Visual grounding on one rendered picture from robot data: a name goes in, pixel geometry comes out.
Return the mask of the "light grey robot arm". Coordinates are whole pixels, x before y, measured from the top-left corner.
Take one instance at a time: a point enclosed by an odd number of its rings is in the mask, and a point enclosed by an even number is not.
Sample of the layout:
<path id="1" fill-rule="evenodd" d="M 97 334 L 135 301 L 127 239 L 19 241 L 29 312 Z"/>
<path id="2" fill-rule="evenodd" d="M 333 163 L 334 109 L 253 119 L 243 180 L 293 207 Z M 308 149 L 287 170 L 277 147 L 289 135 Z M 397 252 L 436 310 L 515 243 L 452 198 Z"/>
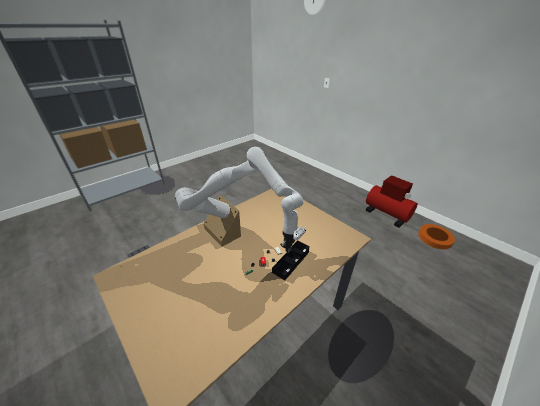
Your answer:
<path id="1" fill-rule="evenodd" d="M 289 187 L 280 177 L 267 160 L 261 148 L 250 148 L 247 151 L 247 160 L 239 166 L 223 168 L 214 173 L 199 191 L 190 188 L 178 189 L 175 193 L 175 198 L 179 208 L 182 211 L 188 211 L 194 208 L 199 212 L 226 218 L 230 213 L 230 206 L 227 203 L 210 198 L 210 196 L 239 179 L 260 170 L 274 192 L 279 197 L 286 196 L 281 202 L 284 213 L 283 231 L 286 234 L 293 234 L 294 240 L 299 240 L 306 232 L 306 228 L 298 228 L 298 212 L 293 209 L 297 209 L 303 205 L 302 196 Z"/>

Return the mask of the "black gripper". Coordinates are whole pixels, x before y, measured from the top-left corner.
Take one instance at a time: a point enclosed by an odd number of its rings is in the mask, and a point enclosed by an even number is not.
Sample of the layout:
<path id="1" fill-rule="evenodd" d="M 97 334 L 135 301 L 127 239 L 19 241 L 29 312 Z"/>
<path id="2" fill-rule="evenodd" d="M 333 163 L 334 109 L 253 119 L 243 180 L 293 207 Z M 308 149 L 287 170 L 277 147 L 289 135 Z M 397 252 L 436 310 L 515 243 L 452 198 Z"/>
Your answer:
<path id="1" fill-rule="evenodd" d="M 283 231 L 283 236 L 284 236 L 284 242 L 281 243 L 280 245 L 285 248 L 286 252 L 290 252 L 291 251 L 291 246 L 292 244 L 295 242 L 294 240 L 294 235 L 293 234 L 286 234 L 284 231 Z"/>

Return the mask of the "black rack of three bins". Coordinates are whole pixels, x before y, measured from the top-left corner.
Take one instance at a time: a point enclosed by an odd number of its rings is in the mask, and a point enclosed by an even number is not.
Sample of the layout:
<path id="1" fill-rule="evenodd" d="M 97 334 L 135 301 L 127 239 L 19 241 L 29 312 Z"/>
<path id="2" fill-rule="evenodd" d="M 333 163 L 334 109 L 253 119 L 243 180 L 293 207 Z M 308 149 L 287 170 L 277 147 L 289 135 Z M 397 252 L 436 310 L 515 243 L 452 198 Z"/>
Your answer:
<path id="1" fill-rule="evenodd" d="M 310 246 L 296 241 L 291 246 L 291 251 L 286 254 L 272 267 L 272 273 L 283 280 L 292 273 L 303 258 L 309 253 Z M 289 267 L 289 268 L 288 268 Z"/>

